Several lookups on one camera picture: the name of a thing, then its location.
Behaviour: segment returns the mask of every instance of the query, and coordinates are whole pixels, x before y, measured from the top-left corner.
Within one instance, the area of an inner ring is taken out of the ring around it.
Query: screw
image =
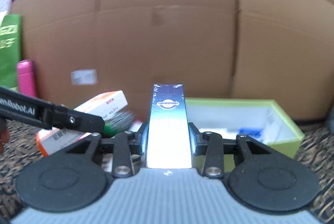
[[[117,175],[127,175],[130,173],[130,169],[125,165],[120,165],[119,167],[114,168],[114,172]]]
[[[219,167],[208,167],[205,173],[209,176],[218,176],[221,174],[221,169]]]

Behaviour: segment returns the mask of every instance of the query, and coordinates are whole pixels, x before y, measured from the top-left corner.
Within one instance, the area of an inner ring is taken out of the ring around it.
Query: human hand
[[[3,145],[9,142],[9,137],[7,121],[4,118],[0,118],[0,154],[3,153]]]

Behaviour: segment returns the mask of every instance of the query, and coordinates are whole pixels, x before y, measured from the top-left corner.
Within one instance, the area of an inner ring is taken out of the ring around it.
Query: gray ribbed plate
[[[196,169],[150,169],[116,180],[92,205],[70,213],[26,209],[13,224],[319,224],[308,211],[273,216],[239,204]]]

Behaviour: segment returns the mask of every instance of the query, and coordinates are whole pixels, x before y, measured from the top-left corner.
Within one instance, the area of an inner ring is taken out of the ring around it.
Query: orange and white box
[[[115,91],[99,94],[76,107],[74,110],[101,116],[103,120],[108,120],[127,105],[128,102],[126,101],[123,91]],[[44,156],[49,156],[74,143],[83,135],[86,135],[86,133],[68,129],[43,129],[36,134],[36,144]]]

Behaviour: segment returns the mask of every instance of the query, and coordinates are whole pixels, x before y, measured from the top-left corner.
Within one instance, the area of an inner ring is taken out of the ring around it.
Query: lime green box
[[[238,132],[242,127],[262,128],[264,143],[294,157],[304,137],[298,126],[274,100],[257,99],[186,99],[188,122],[198,129],[226,128]],[[225,170],[234,168],[232,155],[225,155]],[[203,157],[195,158],[200,168]]]

